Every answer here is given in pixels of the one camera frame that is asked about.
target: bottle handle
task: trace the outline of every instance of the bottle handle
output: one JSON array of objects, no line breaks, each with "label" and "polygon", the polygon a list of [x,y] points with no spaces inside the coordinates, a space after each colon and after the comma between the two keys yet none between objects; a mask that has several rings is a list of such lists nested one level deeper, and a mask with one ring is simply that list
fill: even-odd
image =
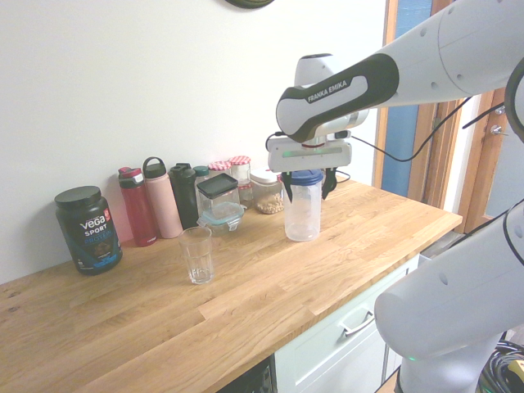
[{"label": "bottle handle", "polygon": [[158,158],[158,157],[148,157],[148,158],[146,158],[146,160],[144,161],[144,164],[142,165],[142,172],[143,173],[146,173],[147,164],[149,164],[149,161],[151,161],[151,160],[158,160],[165,167],[164,161],[161,160],[160,158]]}]

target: protein powder tub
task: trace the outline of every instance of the protein powder tub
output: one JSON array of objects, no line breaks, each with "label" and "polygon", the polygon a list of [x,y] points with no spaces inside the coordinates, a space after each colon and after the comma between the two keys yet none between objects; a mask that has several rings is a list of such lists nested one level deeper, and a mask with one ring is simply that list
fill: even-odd
[{"label": "protein powder tub", "polygon": [[100,188],[72,188],[58,194],[55,203],[56,218],[79,272],[95,275],[120,262],[120,242]]}]

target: red checkered lid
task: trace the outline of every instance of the red checkered lid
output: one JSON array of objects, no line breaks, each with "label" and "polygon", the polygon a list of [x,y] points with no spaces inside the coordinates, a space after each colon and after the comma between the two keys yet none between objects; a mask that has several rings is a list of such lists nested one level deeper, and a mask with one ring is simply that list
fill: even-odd
[{"label": "red checkered lid", "polygon": [[229,162],[233,165],[245,165],[251,162],[251,158],[248,156],[236,156],[229,159]]},{"label": "red checkered lid", "polygon": [[210,170],[226,170],[231,168],[231,162],[229,161],[215,161],[207,165]]}]

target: glass food container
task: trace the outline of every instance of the glass food container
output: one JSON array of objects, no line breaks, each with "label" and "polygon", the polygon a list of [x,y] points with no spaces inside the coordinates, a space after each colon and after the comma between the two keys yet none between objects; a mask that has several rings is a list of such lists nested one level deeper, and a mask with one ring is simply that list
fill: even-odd
[{"label": "glass food container", "polygon": [[226,174],[197,184],[202,205],[210,206],[202,211],[197,223],[208,227],[215,237],[236,230],[242,220],[244,209],[240,206],[237,185],[237,180]]},{"label": "glass food container", "polygon": [[278,175],[269,168],[255,169],[251,172],[251,181],[253,202],[260,213],[273,215],[284,210],[282,184]]}]

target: jar with red gingham lid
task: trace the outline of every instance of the jar with red gingham lid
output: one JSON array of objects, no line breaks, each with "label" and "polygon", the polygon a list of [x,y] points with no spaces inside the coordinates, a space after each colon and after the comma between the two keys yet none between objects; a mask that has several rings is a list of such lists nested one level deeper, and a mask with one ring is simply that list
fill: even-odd
[{"label": "jar with red gingham lid", "polygon": [[231,163],[229,161],[215,161],[207,165],[210,169],[210,178],[217,174],[228,174],[231,176]]},{"label": "jar with red gingham lid", "polygon": [[249,184],[251,182],[251,158],[248,156],[236,156],[229,159],[231,163],[231,175],[238,181],[238,184]]}]

